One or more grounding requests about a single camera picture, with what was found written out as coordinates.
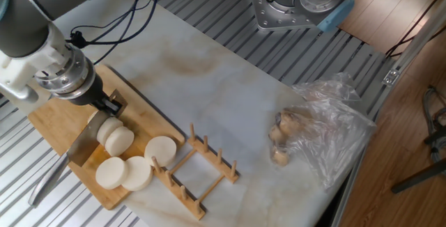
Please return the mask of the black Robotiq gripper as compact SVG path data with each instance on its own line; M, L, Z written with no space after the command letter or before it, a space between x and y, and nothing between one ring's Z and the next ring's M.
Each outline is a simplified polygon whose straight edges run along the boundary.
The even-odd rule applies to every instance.
M99 111L106 111L110 116L119 117L123 111L123 99L117 96L106 98L102 88L102 79L96 75L85 93L78 96L72 93L63 94L61 99L79 106L90 104Z

